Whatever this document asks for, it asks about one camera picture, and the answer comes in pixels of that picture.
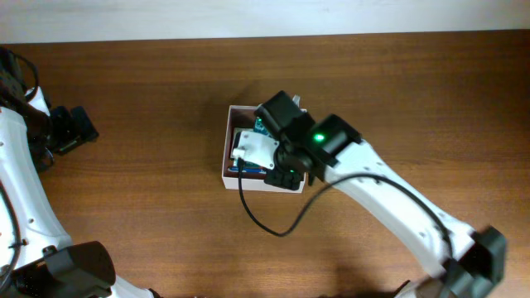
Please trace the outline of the clear spray bottle purple liquid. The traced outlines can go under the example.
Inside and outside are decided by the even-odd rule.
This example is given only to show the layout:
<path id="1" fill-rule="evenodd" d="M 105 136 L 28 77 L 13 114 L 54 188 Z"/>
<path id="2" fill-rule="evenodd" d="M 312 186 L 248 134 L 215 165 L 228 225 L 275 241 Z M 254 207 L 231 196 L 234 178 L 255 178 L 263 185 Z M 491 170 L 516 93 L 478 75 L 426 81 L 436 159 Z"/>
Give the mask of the clear spray bottle purple liquid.
<path id="1" fill-rule="evenodd" d="M 294 95 L 292 101 L 298 108 L 300 107 L 301 97 L 299 95 Z"/>

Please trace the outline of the green white soap box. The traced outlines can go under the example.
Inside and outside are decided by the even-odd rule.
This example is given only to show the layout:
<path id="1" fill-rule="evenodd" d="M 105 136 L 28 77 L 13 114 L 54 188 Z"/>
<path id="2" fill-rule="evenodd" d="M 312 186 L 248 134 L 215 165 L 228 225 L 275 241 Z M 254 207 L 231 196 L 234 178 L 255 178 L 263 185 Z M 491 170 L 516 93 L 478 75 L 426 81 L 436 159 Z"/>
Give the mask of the green white soap box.
<path id="1" fill-rule="evenodd" d="M 233 150 L 238 145 L 239 138 L 240 138 L 240 133 L 241 132 L 246 132 L 246 131 L 249 131 L 249 128 L 245 128 L 245 127 L 235 127 L 234 128 L 233 136 L 232 136 L 232 144 L 230 146 L 230 159 L 231 160 L 235 159 L 234 154 L 233 154 Z"/>

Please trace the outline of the teal mouthwash bottle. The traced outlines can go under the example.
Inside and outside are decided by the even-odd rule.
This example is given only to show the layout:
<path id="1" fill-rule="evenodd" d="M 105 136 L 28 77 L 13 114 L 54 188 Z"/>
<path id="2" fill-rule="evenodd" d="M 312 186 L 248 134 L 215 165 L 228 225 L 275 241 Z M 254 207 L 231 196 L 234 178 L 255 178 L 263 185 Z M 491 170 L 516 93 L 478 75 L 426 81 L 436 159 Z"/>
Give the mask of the teal mouthwash bottle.
<path id="1" fill-rule="evenodd" d="M 264 127 L 263 120 L 261 118 L 256 118 L 253 125 L 253 131 L 265 135 L 267 137 L 271 136 L 270 132 Z"/>

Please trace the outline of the Colgate toothpaste tube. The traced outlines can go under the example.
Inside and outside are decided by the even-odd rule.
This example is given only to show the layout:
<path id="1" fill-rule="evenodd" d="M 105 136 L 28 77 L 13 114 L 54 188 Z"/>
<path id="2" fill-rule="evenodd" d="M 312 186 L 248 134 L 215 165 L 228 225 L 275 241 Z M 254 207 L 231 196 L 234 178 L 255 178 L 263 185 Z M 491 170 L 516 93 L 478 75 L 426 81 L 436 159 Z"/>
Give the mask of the Colgate toothpaste tube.
<path id="1" fill-rule="evenodd" d="M 228 172 L 238 173 L 239 168 L 237 166 L 229 166 L 227 168 Z M 247 166 L 245 165 L 242 169 L 243 173 L 247 174 L 257 174 L 257 175 L 266 175 L 267 170 L 265 168 L 259 167 L 259 166 Z"/>

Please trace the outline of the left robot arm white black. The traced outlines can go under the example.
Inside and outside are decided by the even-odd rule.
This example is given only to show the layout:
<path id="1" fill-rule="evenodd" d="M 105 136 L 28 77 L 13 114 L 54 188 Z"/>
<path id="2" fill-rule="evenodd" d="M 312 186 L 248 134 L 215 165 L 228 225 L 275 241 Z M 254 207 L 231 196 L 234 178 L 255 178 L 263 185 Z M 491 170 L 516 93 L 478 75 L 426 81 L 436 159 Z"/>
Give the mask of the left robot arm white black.
<path id="1" fill-rule="evenodd" d="M 1 49 L 1 295 L 157 298 L 117 275 L 98 241 L 75 244 L 56 217 L 39 174 L 99 133 L 83 107 L 52 107 L 40 82 L 25 81 L 25 57 Z"/>

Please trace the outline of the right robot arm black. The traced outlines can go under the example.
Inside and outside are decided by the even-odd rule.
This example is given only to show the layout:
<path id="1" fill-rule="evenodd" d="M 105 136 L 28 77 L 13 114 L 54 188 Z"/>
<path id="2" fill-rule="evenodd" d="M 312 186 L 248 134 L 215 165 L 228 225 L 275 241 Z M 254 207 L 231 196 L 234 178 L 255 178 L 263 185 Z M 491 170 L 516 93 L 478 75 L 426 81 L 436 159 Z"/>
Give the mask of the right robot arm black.
<path id="1" fill-rule="evenodd" d="M 485 298 L 505 274 L 507 240 L 478 231 L 433 204 L 395 173 L 345 120 L 316 122 L 283 91 L 258 105 L 257 118 L 278 143 L 272 165 L 307 174 L 368 210 L 418 260 L 427 276 L 396 297 Z"/>

